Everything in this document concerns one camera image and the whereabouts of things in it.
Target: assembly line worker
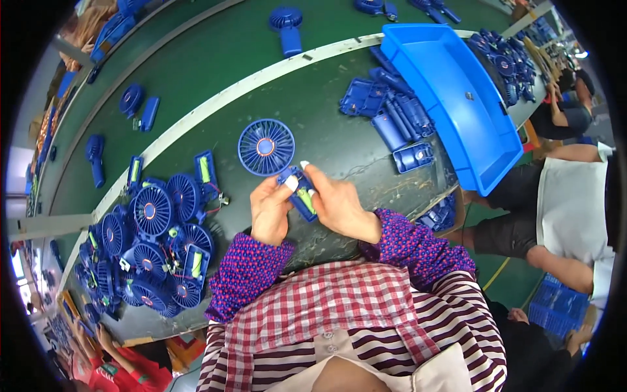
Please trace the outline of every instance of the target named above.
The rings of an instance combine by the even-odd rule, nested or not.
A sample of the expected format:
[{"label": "assembly line worker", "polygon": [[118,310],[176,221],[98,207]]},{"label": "assembly line worker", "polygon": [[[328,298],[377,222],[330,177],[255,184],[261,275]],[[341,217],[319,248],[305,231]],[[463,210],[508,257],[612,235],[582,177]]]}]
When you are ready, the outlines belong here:
[{"label": "assembly line worker", "polygon": [[264,180],[250,236],[235,235],[209,282],[197,391],[499,390],[505,352],[466,250],[399,213],[364,211],[354,185],[301,165],[320,223],[364,257],[274,284],[295,249],[285,236],[298,181]]},{"label": "assembly line worker", "polygon": [[471,200],[509,214],[450,233],[478,254],[526,259],[604,308],[620,229],[619,173],[599,143],[558,147],[512,168],[496,188]]},{"label": "assembly line worker", "polygon": [[546,139],[564,140],[581,136],[592,124],[592,96],[594,83],[584,71],[576,72],[575,97],[561,100],[556,83],[547,86],[551,102],[541,103],[529,118],[535,133]]}]

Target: hand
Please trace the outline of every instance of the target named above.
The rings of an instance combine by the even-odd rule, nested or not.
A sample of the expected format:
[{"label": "hand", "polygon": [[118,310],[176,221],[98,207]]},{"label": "hand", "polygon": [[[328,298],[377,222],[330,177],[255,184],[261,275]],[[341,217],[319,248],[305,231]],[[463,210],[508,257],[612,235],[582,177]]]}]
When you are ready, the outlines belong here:
[{"label": "hand", "polygon": [[287,199],[293,190],[277,184],[277,176],[268,177],[250,194],[253,227],[250,236],[268,245],[280,246],[287,235],[287,211],[293,208]]},{"label": "hand", "polygon": [[102,323],[98,323],[96,326],[96,338],[105,351],[110,353],[111,350],[115,350],[115,346],[111,340],[111,335],[109,335],[109,332],[107,332]]},{"label": "hand", "polygon": [[80,319],[78,317],[74,317],[74,322],[72,323],[72,332],[79,343],[83,343],[86,341],[87,335],[85,334],[85,330],[83,326],[80,324]]},{"label": "hand", "polygon": [[317,190],[312,195],[312,204],[321,224],[347,237],[372,244],[379,242],[381,221],[374,213],[364,211],[353,184],[329,179],[307,161],[300,165]]},{"label": "hand", "polygon": [[91,53],[93,50],[93,36],[83,45],[83,48],[81,48],[81,51],[83,53]]},{"label": "hand", "polygon": [[510,310],[507,318],[510,320],[524,322],[526,324],[529,324],[529,318],[527,318],[527,315],[525,314],[525,312],[523,312],[522,309],[518,309],[517,307],[513,307],[512,310]]}]

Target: blue plastic tray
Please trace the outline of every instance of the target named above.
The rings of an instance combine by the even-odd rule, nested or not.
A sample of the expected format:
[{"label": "blue plastic tray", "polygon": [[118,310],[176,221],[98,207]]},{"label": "blue plastic tray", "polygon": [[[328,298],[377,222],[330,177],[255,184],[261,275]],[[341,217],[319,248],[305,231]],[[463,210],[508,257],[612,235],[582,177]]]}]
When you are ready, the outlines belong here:
[{"label": "blue plastic tray", "polygon": [[381,51],[434,120],[463,189],[487,196],[521,157],[501,96],[447,25],[387,24]]},{"label": "blue plastic tray", "polygon": [[581,327],[590,302],[587,294],[555,284],[551,278],[542,281],[531,300],[529,321],[564,338]]}]

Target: red checkered shirt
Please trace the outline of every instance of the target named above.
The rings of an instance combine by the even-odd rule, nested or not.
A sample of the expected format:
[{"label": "red checkered shirt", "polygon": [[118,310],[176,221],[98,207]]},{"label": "red checkered shirt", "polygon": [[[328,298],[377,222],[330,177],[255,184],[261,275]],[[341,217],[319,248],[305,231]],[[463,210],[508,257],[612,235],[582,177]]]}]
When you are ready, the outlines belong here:
[{"label": "red checkered shirt", "polygon": [[395,376],[459,342],[473,389],[502,387],[505,351],[465,250],[376,212],[382,239],[363,250],[379,263],[328,263],[274,286],[293,247],[235,237],[211,281],[207,315],[225,324],[209,325],[198,392],[271,388],[315,364],[314,338],[335,329],[359,359]]}]

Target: striped shirt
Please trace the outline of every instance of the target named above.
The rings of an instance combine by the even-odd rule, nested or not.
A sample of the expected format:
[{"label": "striped shirt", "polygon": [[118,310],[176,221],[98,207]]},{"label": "striped shirt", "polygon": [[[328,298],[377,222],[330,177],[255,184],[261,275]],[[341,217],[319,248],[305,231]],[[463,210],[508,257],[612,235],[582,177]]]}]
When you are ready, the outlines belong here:
[{"label": "striped shirt", "polygon": [[[319,336],[316,335],[315,328],[310,328],[312,331],[303,334],[301,329],[304,327],[300,327],[301,324],[316,324],[319,321],[312,316],[314,308],[319,312],[320,308],[330,307],[330,313],[336,314],[333,311],[337,306],[341,306],[345,312],[352,315],[355,312],[363,312],[365,308],[367,312],[361,313],[359,317],[367,316],[367,313],[383,312],[385,315],[386,312],[394,313],[403,308],[403,295],[409,301],[409,306],[413,305],[413,312],[409,308],[407,311],[411,313],[411,322],[414,324],[410,322],[403,326],[381,327],[383,324],[377,324],[376,317],[371,317],[361,324],[346,324],[348,327],[345,330],[354,353],[361,361],[382,373],[409,376],[426,360],[458,342],[463,351],[473,390],[500,390],[507,373],[505,350],[485,299],[473,278],[474,264],[465,250],[461,247],[449,248],[446,240],[434,238],[425,226],[413,225],[393,211],[377,210],[376,213],[382,222],[382,240],[368,249],[362,247],[362,250],[372,261],[385,265],[367,263],[365,260],[319,265],[310,267],[271,288],[273,279],[278,276],[291,252],[286,252],[286,247],[281,250],[284,245],[270,247],[244,235],[236,236],[231,245],[233,249],[229,249],[219,272],[210,283],[214,299],[206,314],[213,321],[208,327],[207,346],[197,392],[264,391],[271,388],[320,361],[314,341],[316,336]],[[248,261],[252,260],[255,261],[257,272],[260,269],[272,271],[270,275],[273,275],[273,278],[266,279],[267,277],[262,276],[257,279],[256,275],[253,283],[251,276],[246,273]],[[238,286],[240,283],[234,278],[235,270],[238,276],[245,280],[240,287]],[[379,282],[373,283],[368,278],[348,277],[356,273],[365,273],[368,277],[368,274],[373,272],[377,277],[381,276],[382,281],[387,282],[380,283],[379,287],[377,286]],[[337,286],[324,284],[329,281],[337,282]],[[310,287],[315,287],[315,290],[309,290]],[[399,291],[390,294],[394,288]],[[247,295],[255,290],[260,292],[253,293],[249,299]],[[350,292],[350,300],[337,305],[333,300],[326,299],[327,296],[334,298],[338,290],[341,290],[344,296]],[[227,294],[233,293],[240,293],[246,299],[243,300],[242,296],[229,298]],[[396,298],[394,294],[400,294],[400,297]],[[283,303],[285,298],[290,298],[286,304]],[[276,309],[272,307],[273,304],[278,304]],[[280,341],[281,344],[273,346],[261,344],[261,349],[249,353],[252,362],[250,365],[239,362],[237,358],[240,353],[233,352],[233,347],[245,349],[247,347],[238,346],[242,339],[242,334],[234,336],[238,326],[277,325],[281,320],[290,317],[290,314],[281,314],[281,309],[294,309],[295,306],[299,309],[299,317],[300,315],[310,317],[308,322],[303,323],[299,319],[297,322],[300,324],[291,323],[296,325],[294,328],[297,329],[297,333],[292,333],[292,336],[304,338],[287,341],[283,339]],[[311,308],[311,314],[307,312],[308,307]],[[253,322],[246,318],[250,314],[257,317]],[[408,345],[406,337],[402,336],[403,328],[406,326],[411,327],[412,336],[418,336],[417,339],[423,344],[418,353],[410,344]],[[259,339],[253,334],[251,336],[253,336],[251,346],[257,345]],[[247,371],[251,372],[248,379],[245,376]],[[242,374],[243,379],[249,381],[244,383],[229,381],[233,378],[238,380]]]}]

